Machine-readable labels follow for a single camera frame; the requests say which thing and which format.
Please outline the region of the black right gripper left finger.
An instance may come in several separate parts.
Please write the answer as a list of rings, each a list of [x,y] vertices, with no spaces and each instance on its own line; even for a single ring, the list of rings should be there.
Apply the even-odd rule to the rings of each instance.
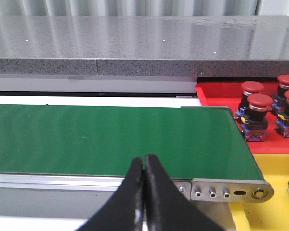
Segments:
[[[125,179],[79,231],[141,231],[143,227],[143,161],[132,160]]]

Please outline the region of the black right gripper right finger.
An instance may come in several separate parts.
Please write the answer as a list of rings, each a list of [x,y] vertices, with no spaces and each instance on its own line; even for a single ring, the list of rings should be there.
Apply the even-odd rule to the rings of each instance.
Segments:
[[[222,231],[183,195],[156,155],[145,157],[145,209],[150,231]]]

